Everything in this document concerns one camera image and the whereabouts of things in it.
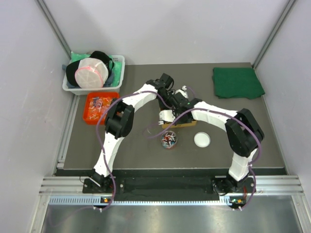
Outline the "clear plastic cup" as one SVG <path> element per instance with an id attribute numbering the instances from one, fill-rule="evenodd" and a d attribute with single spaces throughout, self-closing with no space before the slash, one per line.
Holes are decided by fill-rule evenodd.
<path id="1" fill-rule="evenodd" d="M 161 135 L 160 141 L 163 148 L 170 150 L 176 146 L 177 134 L 173 131 L 165 131 Z"/>

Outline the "white round lid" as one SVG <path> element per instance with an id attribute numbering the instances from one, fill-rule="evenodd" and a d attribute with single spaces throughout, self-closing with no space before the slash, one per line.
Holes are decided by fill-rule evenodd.
<path id="1" fill-rule="evenodd" d="M 206 148 L 210 145 L 211 139 L 206 132 L 198 132 L 194 136 L 194 143 L 200 148 Z"/>

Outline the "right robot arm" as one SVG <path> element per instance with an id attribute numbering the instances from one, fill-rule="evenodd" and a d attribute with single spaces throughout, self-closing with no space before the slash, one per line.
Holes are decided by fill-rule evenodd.
<path id="1" fill-rule="evenodd" d="M 203 121 L 224 130 L 233 150 L 232 163 L 224 180 L 214 182 L 214 190 L 221 195 L 238 192 L 247 179 L 253 156 L 261 149 L 264 133 L 253 114 L 243 108 L 240 111 L 226 110 L 210 105 L 200 99 L 188 100 L 178 93 L 169 97 L 176 123 L 191 120 Z"/>

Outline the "tan candy box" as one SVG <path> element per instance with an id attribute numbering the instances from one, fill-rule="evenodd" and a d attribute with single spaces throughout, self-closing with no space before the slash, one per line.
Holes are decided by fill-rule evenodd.
<path id="1" fill-rule="evenodd" d="M 195 105 L 196 105 L 198 102 L 200 102 L 201 100 L 198 99 L 198 98 L 194 98 L 193 100 L 190 100 L 190 101 L 192 101 L 193 104 L 194 104 L 194 106 L 195 106 Z M 181 124 L 181 125 L 175 125 L 175 123 L 174 123 L 174 124 L 172 125 L 172 128 L 188 127 L 188 126 L 193 126 L 193 125 L 195 125 L 195 124 L 196 124 L 196 120 L 194 120 L 194 118 L 193 118 L 192 123 Z"/>

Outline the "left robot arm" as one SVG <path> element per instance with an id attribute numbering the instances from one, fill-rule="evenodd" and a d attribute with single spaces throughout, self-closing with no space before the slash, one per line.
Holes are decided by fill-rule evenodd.
<path id="1" fill-rule="evenodd" d="M 122 140 L 130 133 L 133 127 L 134 114 L 139 108 L 150 101 L 158 100 L 161 110 L 172 110 L 169 98 L 173 96 L 174 80 L 167 74 L 160 79 L 148 80 L 142 88 L 112 101 L 99 121 L 105 119 L 104 140 L 99 134 L 99 124 L 96 125 L 96 135 L 102 146 L 100 157 L 89 177 L 90 184 L 86 187 L 94 193 L 116 192 L 116 184 L 112 175 L 115 156 Z"/>

